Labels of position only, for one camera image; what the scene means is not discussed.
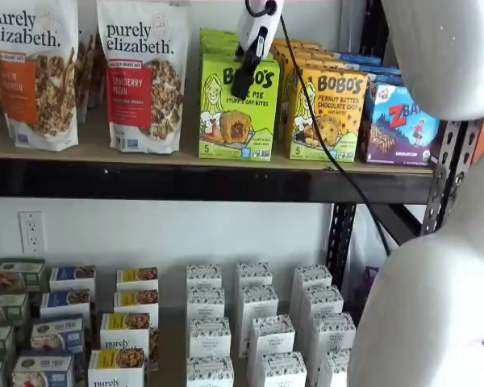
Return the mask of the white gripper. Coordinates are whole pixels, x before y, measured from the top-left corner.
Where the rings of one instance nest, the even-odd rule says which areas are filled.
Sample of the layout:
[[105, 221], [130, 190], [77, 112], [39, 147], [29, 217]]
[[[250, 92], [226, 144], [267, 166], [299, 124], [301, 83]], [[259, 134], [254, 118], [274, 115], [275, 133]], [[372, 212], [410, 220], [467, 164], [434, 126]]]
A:
[[269, 54], [283, 7], [283, 0], [244, 1], [244, 10], [236, 33], [236, 56], [242, 59], [242, 64], [235, 71], [232, 95], [248, 94], [257, 66]]

